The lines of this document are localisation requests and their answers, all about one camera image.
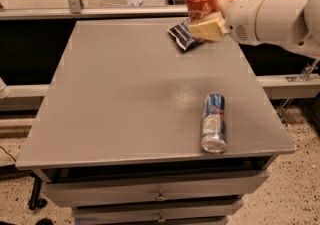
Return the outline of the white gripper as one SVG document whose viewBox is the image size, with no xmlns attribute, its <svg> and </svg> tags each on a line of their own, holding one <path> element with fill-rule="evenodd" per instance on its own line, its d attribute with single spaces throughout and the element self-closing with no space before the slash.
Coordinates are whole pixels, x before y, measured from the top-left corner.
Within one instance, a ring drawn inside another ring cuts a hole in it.
<svg viewBox="0 0 320 225">
<path fill-rule="evenodd" d="M 225 12 L 230 36 L 239 44 L 259 45 L 255 32 L 258 11 L 265 0 L 218 0 L 219 9 Z M 223 18 L 189 23 L 190 34 L 197 39 L 221 41 L 229 33 Z"/>
</svg>

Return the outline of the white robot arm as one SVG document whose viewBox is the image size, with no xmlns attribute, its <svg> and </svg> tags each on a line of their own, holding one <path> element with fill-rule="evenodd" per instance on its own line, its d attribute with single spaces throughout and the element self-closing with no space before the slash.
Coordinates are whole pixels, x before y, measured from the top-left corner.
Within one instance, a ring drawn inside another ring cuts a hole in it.
<svg viewBox="0 0 320 225">
<path fill-rule="evenodd" d="M 220 10 L 188 24 L 198 39 L 226 34 L 239 44 L 271 44 L 320 58 L 320 0 L 218 0 Z"/>
</svg>

